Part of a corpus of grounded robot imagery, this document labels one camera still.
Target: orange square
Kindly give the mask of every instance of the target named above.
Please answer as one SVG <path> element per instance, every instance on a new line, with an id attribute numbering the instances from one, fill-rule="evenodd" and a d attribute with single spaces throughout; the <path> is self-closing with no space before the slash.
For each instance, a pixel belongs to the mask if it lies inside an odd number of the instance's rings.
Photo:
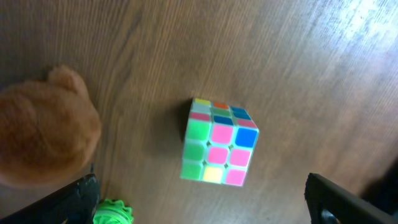
<path id="1" fill-rule="evenodd" d="M 214 106 L 217 107 L 217 108 L 224 109 L 224 110 L 228 110 L 229 109 L 229 106 L 225 105 L 223 103 L 214 103 Z"/>

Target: green square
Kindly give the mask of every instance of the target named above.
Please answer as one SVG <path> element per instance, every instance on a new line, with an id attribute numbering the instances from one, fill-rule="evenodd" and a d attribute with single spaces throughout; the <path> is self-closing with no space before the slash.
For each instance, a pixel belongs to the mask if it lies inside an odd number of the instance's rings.
<path id="1" fill-rule="evenodd" d="M 213 113 L 220 116 L 231 116 L 231 113 L 229 111 L 218 108 L 213 108 Z"/>
<path id="2" fill-rule="evenodd" d="M 183 163 L 181 178 L 189 180 L 200 180 L 202 166 L 200 164 Z"/>
<path id="3" fill-rule="evenodd" d="M 209 123 L 194 119 L 189 120 L 187 138 L 204 141 L 209 138 L 209 132 L 210 132 Z"/>
<path id="4" fill-rule="evenodd" d="M 205 156 L 205 147 L 201 144 L 186 142 L 183 159 L 202 161 Z"/>

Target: pink square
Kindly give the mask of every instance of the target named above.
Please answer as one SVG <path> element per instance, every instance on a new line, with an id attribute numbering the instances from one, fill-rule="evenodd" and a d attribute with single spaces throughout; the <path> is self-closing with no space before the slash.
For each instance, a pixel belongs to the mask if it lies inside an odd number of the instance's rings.
<path id="1" fill-rule="evenodd" d="M 201 121 L 210 121 L 210 116 L 208 114 L 191 112 L 191 118 L 199 119 Z"/>
<path id="2" fill-rule="evenodd" d="M 233 127 L 215 124 L 211 140 L 220 144 L 231 144 L 232 134 L 234 133 Z"/>
<path id="3" fill-rule="evenodd" d="M 253 121 L 249 121 L 246 119 L 238 119 L 238 125 L 249 127 L 249 128 L 257 128 L 256 124 L 254 124 Z"/>
<path id="4" fill-rule="evenodd" d="M 226 176 L 225 183 L 236 186 L 243 186 L 246 171 L 230 169 Z"/>
<path id="5" fill-rule="evenodd" d="M 211 147 L 209 152 L 209 162 L 215 164 L 225 164 L 228 157 L 228 150 L 221 147 Z"/>
<path id="6" fill-rule="evenodd" d="M 251 151 L 234 149 L 229 163 L 234 166 L 247 167 L 250 160 Z"/>

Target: colorful cube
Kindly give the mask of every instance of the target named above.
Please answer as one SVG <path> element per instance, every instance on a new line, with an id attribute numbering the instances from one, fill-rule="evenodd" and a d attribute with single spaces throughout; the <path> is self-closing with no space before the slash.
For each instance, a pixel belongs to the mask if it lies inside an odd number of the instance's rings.
<path id="1" fill-rule="evenodd" d="M 194 99 L 181 178 L 243 186 L 258 135 L 245 109 Z"/>

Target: stuffed animal's ear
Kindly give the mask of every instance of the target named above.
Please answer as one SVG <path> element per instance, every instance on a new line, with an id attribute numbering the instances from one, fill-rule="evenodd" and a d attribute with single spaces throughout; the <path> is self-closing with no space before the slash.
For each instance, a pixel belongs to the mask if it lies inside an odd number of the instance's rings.
<path id="1" fill-rule="evenodd" d="M 58 85 L 59 87 L 70 90 L 85 100 L 90 100 L 86 83 L 83 81 L 81 76 L 77 74 L 77 72 L 65 65 L 54 67 L 49 72 L 47 81 L 54 85 Z"/>

